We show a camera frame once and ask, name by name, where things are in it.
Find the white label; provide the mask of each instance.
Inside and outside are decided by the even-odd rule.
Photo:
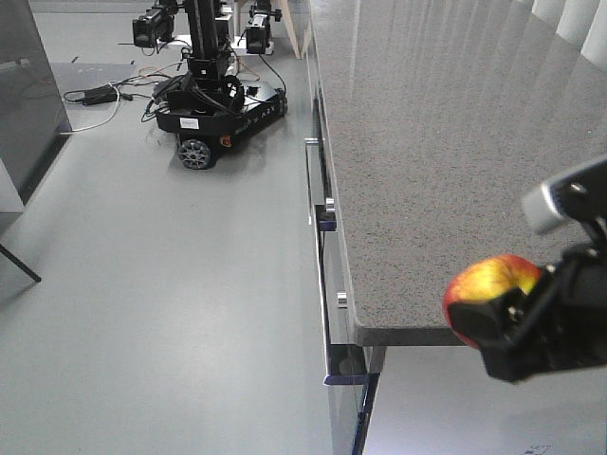
[[[198,118],[186,118],[180,117],[179,123],[181,124],[181,128],[188,130],[197,130],[198,129]]]

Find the glass panel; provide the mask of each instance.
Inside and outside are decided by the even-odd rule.
[[[27,200],[68,130],[65,110],[28,3],[6,0],[0,14],[0,157]]]

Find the white cable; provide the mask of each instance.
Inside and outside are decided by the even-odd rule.
[[[161,68],[157,69],[155,72],[159,73],[159,72],[161,72],[164,69],[170,68],[171,66],[177,66],[178,64],[183,64],[183,62],[176,62],[174,64],[167,64],[167,65],[162,66]],[[149,75],[138,76],[137,78],[133,79],[133,81],[137,81],[138,79],[146,79],[148,77],[149,77]],[[114,116],[118,112],[118,108],[120,107],[120,91],[115,86],[116,83],[118,83],[118,82],[116,82],[116,81],[110,81],[110,82],[108,82],[108,84],[116,92],[116,102],[114,103],[114,110],[112,111],[112,114],[110,114],[110,116],[108,118],[106,118],[101,123],[97,123],[96,125],[84,126],[83,128],[76,128],[75,130],[72,130],[72,131],[68,131],[68,132],[65,132],[65,133],[60,133],[60,135],[71,135],[72,133],[79,133],[80,131],[92,130],[93,128],[97,128],[98,126],[104,125],[105,123],[107,123],[108,121],[110,121],[112,118],[114,118]]]
[[[112,111],[112,114],[110,114],[110,117],[106,118],[101,123],[97,123],[96,125],[84,126],[83,128],[76,128],[75,130],[67,132],[66,134],[70,135],[72,133],[79,133],[80,131],[92,130],[93,128],[97,128],[98,126],[104,125],[105,123],[107,123],[108,121],[110,121],[112,118],[114,118],[114,116],[118,112],[118,108],[120,107],[120,91],[118,90],[118,88],[113,83],[109,82],[109,85],[116,92],[116,102],[114,103],[114,111]]]

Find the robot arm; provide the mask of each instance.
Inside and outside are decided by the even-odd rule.
[[[524,198],[529,225],[540,233],[569,219],[591,242],[545,267],[526,296],[511,290],[484,304],[455,303],[453,330],[477,344],[487,374],[508,382],[607,364],[607,156],[542,182]]]
[[[175,31],[175,15],[179,9],[176,0],[158,0],[145,14],[133,20],[133,43],[137,47],[157,48],[158,43],[170,43]],[[188,13],[190,36],[195,58],[212,58],[216,47],[230,43],[225,21],[216,21],[222,16],[220,0],[184,0],[183,8]],[[272,9],[269,0],[257,0],[251,5],[251,20],[245,28],[247,53],[265,54],[271,39],[270,18],[276,22],[283,17],[279,9]]]

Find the gray floor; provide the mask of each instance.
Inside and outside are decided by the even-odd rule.
[[[36,19],[54,63],[175,59],[117,45],[131,14]],[[2,236],[44,280],[0,262],[0,453],[331,453],[305,62],[276,42],[289,112],[245,150],[185,170],[139,123],[145,101],[125,102],[68,141]]]

